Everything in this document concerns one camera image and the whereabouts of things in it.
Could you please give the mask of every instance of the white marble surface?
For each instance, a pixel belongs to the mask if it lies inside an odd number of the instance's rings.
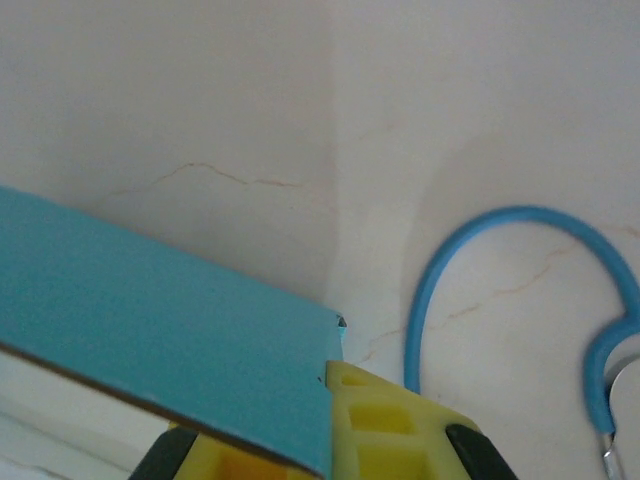
[[[340,310],[347,360],[399,381],[420,271],[481,211],[564,209],[640,270],[639,5],[7,0],[0,181]],[[603,478],[578,374],[619,310],[571,239],[487,233],[437,292],[425,395],[523,479]],[[0,364],[5,404],[30,375]]]

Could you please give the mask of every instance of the square hole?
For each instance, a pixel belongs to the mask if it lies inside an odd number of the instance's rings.
[[[390,445],[359,445],[362,480],[435,480],[426,454]]]
[[[409,412],[395,405],[351,405],[349,418],[354,430],[405,435],[415,433]]]

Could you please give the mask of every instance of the blue rubber tube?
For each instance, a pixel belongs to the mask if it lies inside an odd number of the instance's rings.
[[[595,337],[583,363],[583,394],[589,418],[598,432],[614,433],[615,422],[605,384],[605,363],[621,341],[640,333],[640,287],[627,262],[602,234],[581,220],[550,208],[514,206],[492,210],[464,224],[438,248],[422,275],[411,306],[404,352],[405,386],[420,393],[420,347],[425,317],[449,260],[478,233],[511,222],[542,223],[575,237],[600,260],[618,289],[625,313]]]

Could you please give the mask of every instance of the white wall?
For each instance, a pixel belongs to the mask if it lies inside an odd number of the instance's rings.
[[[569,211],[640,271],[639,5],[4,1],[0,181],[340,310],[347,359],[400,381],[420,270],[481,211]],[[619,310],[570,239],[491,232],[441,282],[425,394],[522,478],[599,479],[580,361]],[[0,384],[118,464],[161,427],[6,359]]]
[[[3,480],[44,479],[40,475],[42,472],[70,479],[129,478],[129,472],[4,415],[0,415],[0,452],[0,478]]]

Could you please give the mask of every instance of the teal cardboard sheet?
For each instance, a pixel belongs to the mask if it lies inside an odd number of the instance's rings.
[[[1,187],[0,239],[2,347],[329,478],[335,312]]]

